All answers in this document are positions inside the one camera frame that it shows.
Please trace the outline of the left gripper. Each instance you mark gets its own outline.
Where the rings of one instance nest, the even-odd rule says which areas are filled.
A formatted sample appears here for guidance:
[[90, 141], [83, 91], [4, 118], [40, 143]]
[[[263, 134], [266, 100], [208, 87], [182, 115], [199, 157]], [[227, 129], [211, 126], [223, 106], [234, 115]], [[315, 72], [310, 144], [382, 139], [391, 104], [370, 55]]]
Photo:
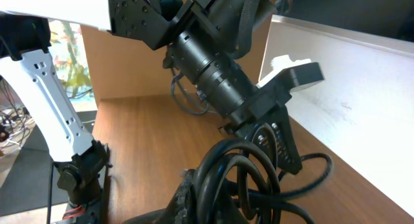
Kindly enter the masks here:
[[292, 88], [291, 70], [283, 69], [230, 115], [224, 130], [230, 135], [252, 139], [275, 167], [296, 175], [302, 163], [286, 107], [292, 98]]

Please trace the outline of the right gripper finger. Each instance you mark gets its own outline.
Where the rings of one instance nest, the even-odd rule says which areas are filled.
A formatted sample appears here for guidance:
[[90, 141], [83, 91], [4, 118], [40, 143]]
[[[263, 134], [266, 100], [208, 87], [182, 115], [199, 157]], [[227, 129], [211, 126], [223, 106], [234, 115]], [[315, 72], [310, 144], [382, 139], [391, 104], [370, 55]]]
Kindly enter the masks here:
[[[197, 223], [197, 203], [192, 180], [195, 170], [189, 169], [166, 208], [124, 221], [125, 224]], [[225, 186], [221, 187], [213, 210], [213, 223], [248, 223], [240, 213]]]

